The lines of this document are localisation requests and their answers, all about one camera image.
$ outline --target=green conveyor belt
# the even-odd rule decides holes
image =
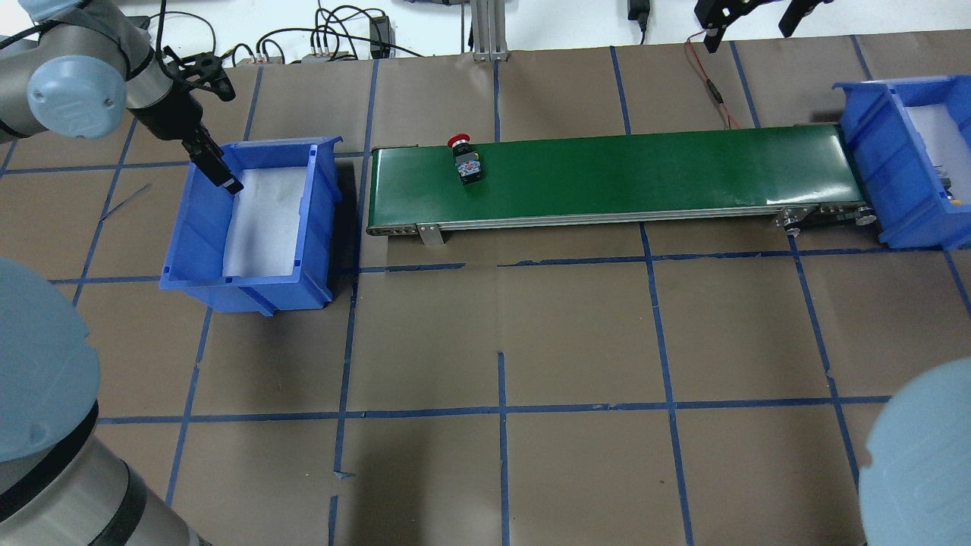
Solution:
[[[485,178],[445,147],[374,151],[368,232],[771,214],[861,202],[835,125],[475,144]]]

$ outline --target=blue storage box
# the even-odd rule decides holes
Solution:
[[[834,87],[847,95],[840,125],[880,240],[945,250],[971,240],[971,76]]]
[[[181,290],[223,313],[267,317],[331,301],[330,238],[341,201],[334,145],[341,140],[223,146],[226,163],[246,186],[235,197],[190,164],[159,287]],[[264,210],[274,206],[282,208]],[[250,252],[268,262],[249,263]]]

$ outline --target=red cap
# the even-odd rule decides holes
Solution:
[[[449,148],[451,148],[452,146],[455,146],[455,143],[458,142],[458,141],[460,141],[460,140],[470,141],[470,140],[472,140],[472,137],[470,137],[469,135],[467,135],[465,133],[458,133],[457,135],[455,135],[455,136],[453,136],[453,137],[451,137],[449,139]]]

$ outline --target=robotic arm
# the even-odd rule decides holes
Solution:
[[[20,0],[42,28],[37,48],[0,58],[0,143],[52,130],[100,138],[121,121],[121,108],[161,140],[180,140],[216,186],[243,185],[222,160],[189,92],[206,89],[222,101],[236,96],[221,59],[199,53],[163,70],[149,34],[111,0]]]

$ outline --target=black power plug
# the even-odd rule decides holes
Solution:
[[[636,20],[641,27],[641,44],[648,35],[648,17],[651,16],[651,0],[627,0],[627,20]]]

